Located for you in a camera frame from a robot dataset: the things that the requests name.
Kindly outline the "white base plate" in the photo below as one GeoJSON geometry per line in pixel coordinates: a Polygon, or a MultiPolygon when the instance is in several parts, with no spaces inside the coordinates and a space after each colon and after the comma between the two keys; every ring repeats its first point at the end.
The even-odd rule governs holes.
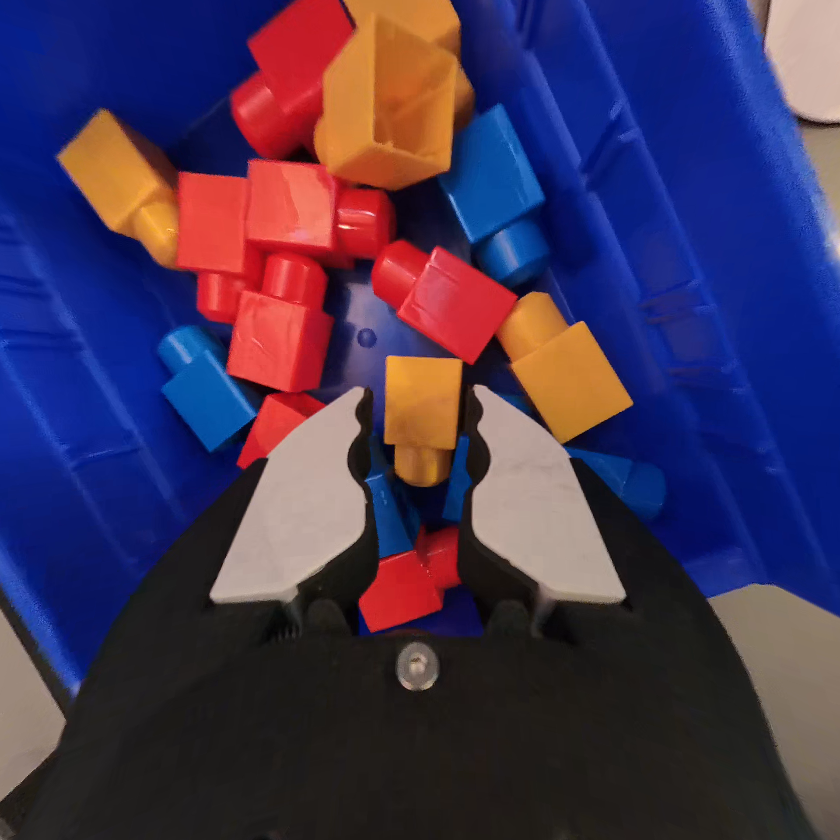
{"type": "Polygon", "coordinates": [[[790,110],[838,125],[839,2],[771,1],[763,44],[790,110]]]}

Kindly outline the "grey desk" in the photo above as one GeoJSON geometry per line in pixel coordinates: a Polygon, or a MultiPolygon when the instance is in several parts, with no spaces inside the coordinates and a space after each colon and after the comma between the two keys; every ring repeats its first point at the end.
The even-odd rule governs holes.
{"type": "MultiPolygon", "coordinates": [[[[107,235],[70,198],[57,164],[2,159],[3,609],[56,703],[70,715],[91,661],[150,563],[238,470],[200,445],[158,395],[153,340],[186,314],[186,280],[141,269],[134,246],[110,257],[107,235]]],[[[781,455],[703,438],[679,392],[640,421],[612,422],[585,449],[665,472],[657,535],[711,599],[758,684],[782,761],[816,829],[838,836],[837,590],[801,540],[749,543],[747,502],[793,523],[801,489],[781,455]]]]}

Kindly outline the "pile of mixed building blocks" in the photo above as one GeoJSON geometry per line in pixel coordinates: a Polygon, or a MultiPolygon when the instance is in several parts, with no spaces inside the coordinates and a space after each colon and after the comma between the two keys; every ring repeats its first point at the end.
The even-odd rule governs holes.
{"type": "Polygon", "coordinates": [[[552,255],[519,137],[502,106],[474,117],[449,2],[348,6],[293,2],[249,41],[258,71],[230,98],[257,153],[246,175],[177,171],[105,108],[58,152],[105,227],[192,272],[199,312],[233,327],[227,348],[198,327],[166,334],[162,392],[210,452],[248,428],[238,466],[261,473],[313,414],[355,386],[372,390],[365,481],[379,563],[359,601],[340,605],[377,632],[434,613],[464,583],[466,399],[484,385],[566,450],[626,597],[548,612],[477,597],[479,607],[495,619],[510,609],[511,623],[544,636],[574,607],[637,612],[645,580],[632,573],[655,541],[627,485],[591,493],[581,476],[607,467],[581,468],[564,446],[634,402],[588,324],[549,293],[521,291],[552,255]],[[457,446],[438,486],[396,475],[384,442],[390,355],[464,364],[457,446]]]}

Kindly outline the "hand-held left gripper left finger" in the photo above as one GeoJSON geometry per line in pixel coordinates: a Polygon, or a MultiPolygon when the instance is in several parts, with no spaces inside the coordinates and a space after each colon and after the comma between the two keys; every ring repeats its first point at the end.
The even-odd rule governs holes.
{"type": "Polygon", "coordinates": [[[356,604],[376,576],[373,392],[355,386],[266,458],[220,568],[214,604],[356,604]]]}

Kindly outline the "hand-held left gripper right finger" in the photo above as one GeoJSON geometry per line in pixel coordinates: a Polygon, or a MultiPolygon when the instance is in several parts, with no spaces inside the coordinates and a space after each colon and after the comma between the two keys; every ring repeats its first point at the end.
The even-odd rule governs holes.
{"type": "Polygon", "coordinates": [[[470,485],[461,580],[488,607],[520,599],[614,605],[626,592],[572,466],[552,435],[484,385],[465,405],[470,485]]]}

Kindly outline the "yellow toy block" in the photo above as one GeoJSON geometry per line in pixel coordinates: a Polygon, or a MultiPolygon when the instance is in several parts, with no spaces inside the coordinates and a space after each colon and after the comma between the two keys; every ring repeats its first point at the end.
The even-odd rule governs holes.
{"type": "Polygon", "coordinates": [[[385,360],[384,442],[399,479],[436,487],[450,474],[459,434],[464,364],[456,358],[385,360]]]}

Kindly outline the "blue plastic bin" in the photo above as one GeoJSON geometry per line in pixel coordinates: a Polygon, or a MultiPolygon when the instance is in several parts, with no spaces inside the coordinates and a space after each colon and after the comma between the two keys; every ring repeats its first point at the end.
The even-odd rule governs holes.
{"type": "MultiPolygon", "coordinates": [[[[109,231],[56,154],[99,108],[244,175],[227,98],[284,2],[2,2],[2,590],[71,702],[142,576],[235,478],[165,400],[193,275],[109,231]]],[[[838,229],[744,2],[454,2],[477,109],[545,195],[534,285],[634,405],[580,446],[659,467],[654,532],[714,596],[838,614],[838,229]]]]}

